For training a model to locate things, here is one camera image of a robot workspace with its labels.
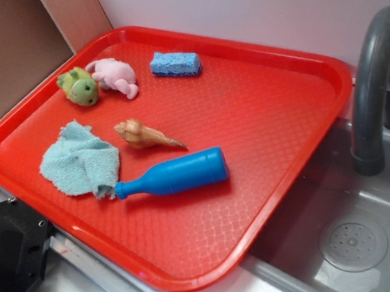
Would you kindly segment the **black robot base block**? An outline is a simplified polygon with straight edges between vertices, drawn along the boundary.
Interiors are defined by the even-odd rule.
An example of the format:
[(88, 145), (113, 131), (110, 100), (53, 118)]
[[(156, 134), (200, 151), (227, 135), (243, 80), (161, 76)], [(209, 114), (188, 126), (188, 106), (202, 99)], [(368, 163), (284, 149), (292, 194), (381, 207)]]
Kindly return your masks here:
[(0, 292), (29, 292), (43, 281), (50, 227), (22, 200), (0, 202)]

